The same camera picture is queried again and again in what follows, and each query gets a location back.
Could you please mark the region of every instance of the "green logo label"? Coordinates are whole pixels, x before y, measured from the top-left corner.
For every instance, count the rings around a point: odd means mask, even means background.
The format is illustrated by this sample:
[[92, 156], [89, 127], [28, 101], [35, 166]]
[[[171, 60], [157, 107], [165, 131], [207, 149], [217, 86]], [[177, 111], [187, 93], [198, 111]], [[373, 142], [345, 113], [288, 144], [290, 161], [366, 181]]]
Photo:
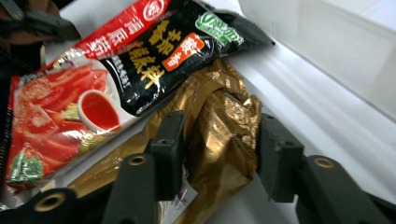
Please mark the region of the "green logo label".
[[228, 26], [227, 23], [211, 12], [206, 12], [198, 18], [195, 26], [199, 30], [215, 37], [223, 46], [230, 42], [237, 42], [238, 44], [244, 42], [244, 38], [234, 28]]

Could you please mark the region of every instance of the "gold foil bag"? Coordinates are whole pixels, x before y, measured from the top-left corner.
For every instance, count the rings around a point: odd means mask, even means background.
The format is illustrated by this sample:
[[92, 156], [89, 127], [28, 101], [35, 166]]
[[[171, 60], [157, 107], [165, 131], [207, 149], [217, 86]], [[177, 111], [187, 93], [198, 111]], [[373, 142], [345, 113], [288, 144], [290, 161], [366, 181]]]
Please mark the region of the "gold foil bag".
[[253, 177], [261, 102], [249, 97], [242, 77], [222, 59], [192, 73], [145, 128], [97, 162], [68, 187], [84, 196], [117, 178], [123, 158], [143, 152], [162, 119], [183, 110], [186, 168], [199, 192], [177, 223], [201, 223]]

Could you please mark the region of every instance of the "orange label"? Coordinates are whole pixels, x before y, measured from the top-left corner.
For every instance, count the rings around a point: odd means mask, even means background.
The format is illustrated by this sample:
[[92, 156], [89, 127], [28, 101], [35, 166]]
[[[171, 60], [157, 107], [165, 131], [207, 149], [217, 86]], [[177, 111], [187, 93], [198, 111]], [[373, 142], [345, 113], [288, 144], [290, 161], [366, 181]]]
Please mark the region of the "orange label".
[[168, 72], [175, 70], [180, 64], [204, 46], [204, 41], [202, 41], [196, 33], [190, 33], [181, 41], [173, 54], [163, 61], [163, 66]]

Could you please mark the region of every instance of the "red sauce bowl image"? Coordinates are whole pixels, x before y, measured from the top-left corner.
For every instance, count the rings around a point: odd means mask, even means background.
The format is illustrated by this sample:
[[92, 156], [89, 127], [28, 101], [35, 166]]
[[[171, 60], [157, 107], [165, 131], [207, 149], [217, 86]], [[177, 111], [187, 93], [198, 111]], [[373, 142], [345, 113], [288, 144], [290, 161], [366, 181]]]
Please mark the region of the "red sauce bowl image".
[[78, 115], [93, 132], [114, 133], [132, 124], [137, 117], [128, 114], [102, 91], [85, 91], [78, 99]]

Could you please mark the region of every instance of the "hot pot seasoning package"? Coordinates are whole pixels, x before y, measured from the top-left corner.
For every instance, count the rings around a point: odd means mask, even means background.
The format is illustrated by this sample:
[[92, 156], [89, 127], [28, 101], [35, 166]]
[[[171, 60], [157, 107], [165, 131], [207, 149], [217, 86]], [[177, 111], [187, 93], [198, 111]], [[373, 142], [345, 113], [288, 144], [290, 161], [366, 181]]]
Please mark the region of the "hot pot seasoning package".
[[191, 72], [219, 56], [263, 43], [272, 42], [243, 17], [184, 1], [128, 45], [127, 52], [101, 62], [117, 80], [121, 106], [140, 116]]
[[198, 196], [177, 223], [203, 223], [253, 177], [262, 103], [249, 96], [242, 77], [222, 59], [192, 73], [175, 97], [150, 118], [141, 133], [68, 185], [85, 196], [117, 178], [123, 158], [143, 152], [163, 118], [183, 110], [185, 166]]
[[11, 147], [7, 162], [0, 162], [9, 186], [45, 183], [139, 120], [190, 73], [219, 56], [272, 43], [232, 12], [174, 2], [120, 55], [95, 60], [70, 49], [47, 70], [14, 78]]

